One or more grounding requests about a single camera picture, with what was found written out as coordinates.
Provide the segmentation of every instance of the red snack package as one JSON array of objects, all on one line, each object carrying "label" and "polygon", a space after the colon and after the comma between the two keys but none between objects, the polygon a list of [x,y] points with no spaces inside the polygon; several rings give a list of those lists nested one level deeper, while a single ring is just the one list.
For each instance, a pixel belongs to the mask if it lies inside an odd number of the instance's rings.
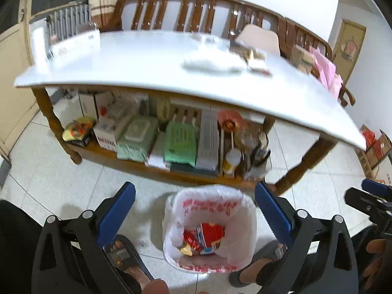
[{"label": "red snack package", "polygon": [[201,232],[207,248],[219,243],[225,236],[225,228],[215,223],[202,223]]},{"label": "red snack package", "polygon": [[187,242],[196,251],[201,251],[203,249],[197,238],[187,230],[184,231],[184,241]]},{"label": "red snack package", "polygon": [[380,140],[376,140],[372,145],[374,152],[376,153],[377,159],[381,160],[383,158],[383,148],[384,144]]},{"label": "red snack package", "polygon": [[376,141],[376,135],[371,130],[365,130],[362,134],[366,139],[366,147],[369,148]]}]

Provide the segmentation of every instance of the wooden table leg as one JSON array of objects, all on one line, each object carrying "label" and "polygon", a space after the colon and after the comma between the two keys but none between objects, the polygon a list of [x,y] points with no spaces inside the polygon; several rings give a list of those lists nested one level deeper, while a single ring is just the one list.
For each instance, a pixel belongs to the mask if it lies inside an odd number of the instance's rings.
[{"label": "wooden table leg", "polygon": [[305,172],[316,166],[335,147],[336,141],[320,138],[302,157],[301,163],[291,168],[276,184],[276,195],[281,195],[298,182]]},{"label": "wooden table leg", "polygon": [[269,131],[271,130],[271,128],[274,126],[274,122],[275,122],[275,117],[272,116],[266,116],[264,118],[264,122],[263,122],[263,131],[268,134]]},{"label": "wooden table leg", "polygon": [[32,91],[35,98],[37,99],[37,104],[40,107],[42,114],[44,114],[48,120],[49,127],[56,136],[61,147],[63,147],[65,152],[71,157],[71,160],[75,164],[80,164],[82,162],[82,157],[77,152],[71,150],[63,140],[62,135],[64,128],[62,127],[60,120],[53,112],[53,106],[48,92],[44,88],[32,88]]}]

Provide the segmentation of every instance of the slipper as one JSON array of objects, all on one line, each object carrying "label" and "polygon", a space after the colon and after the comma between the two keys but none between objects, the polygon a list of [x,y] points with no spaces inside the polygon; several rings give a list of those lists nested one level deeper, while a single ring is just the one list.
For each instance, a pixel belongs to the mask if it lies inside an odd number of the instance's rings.
[{"label": "slipper", "polygon": [[[113,250],[113,245],[115,245],[116,241],[121,241],[123,243],[122,248],[117,248]],[[120,269],[121,271],[125,271],[129,267],[140,267],[140,269],[147,275],[147,277],[152,281],[154,278],[151,273],[148,271],[146,266],[144,265],[138,251],[124,235],[117,234],[111,244],[106,244],[103,247],[106,256],[112,265]]]},{"label": "slipper", "polygon": [[286,247],[283,246],[283,248],[279,247],[279,242],[277,240],[271,241],[267,243],[264,247],[262,247],[256,254],[253,255],[252,261],[247,267],[244,267],[242,270],[232,272],[229,275],[229,282],[231,286],[234,287],[244,287],[248,286],[249,283],[242,283],[240,281],[240,274],[243,270],[247,269],[250,267],[254,262],[256,262],[259,259],[262,258],[269,258],[272,259],[273,261],[276,261],[280,258],[282,258],[284,252],[285,252]]}]

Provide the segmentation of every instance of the wooden door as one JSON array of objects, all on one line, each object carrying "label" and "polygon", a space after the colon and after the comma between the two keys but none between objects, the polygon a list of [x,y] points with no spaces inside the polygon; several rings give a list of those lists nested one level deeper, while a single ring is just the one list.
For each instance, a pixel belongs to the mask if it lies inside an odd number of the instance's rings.
[{"label": "wooden door", "polygon": [[343,20],[332,62],[336,65],[336,73],[340,74],[344,85],[346,85],[355,66],[365,33],[366,27],[355,22]]},{"label": "wooden door", "polygon": [[31,63],[25,25],[26,0],[10,0],[0,24],[0,142],[8,154],[38,111],[30,89],[16,89],[14,79]]}]

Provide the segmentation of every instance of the white table top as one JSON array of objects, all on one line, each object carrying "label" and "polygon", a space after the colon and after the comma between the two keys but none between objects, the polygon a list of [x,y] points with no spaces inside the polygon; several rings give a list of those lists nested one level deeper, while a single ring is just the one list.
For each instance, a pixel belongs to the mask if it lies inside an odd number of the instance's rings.
[{"label": "white table top", "polygon": [[[222,39],[221,47],[227,48],[228,43]],[[186,94],[252,109],[366,148],[357,126],[314,76],[273,54],[267,55],[272,77],[183,68],[184,56],[198,45],[182,32],[103,33],[100,51],[62,67],[50,62],[46,72],[29,67],[15,79],[15,86],[109,85]]]}]

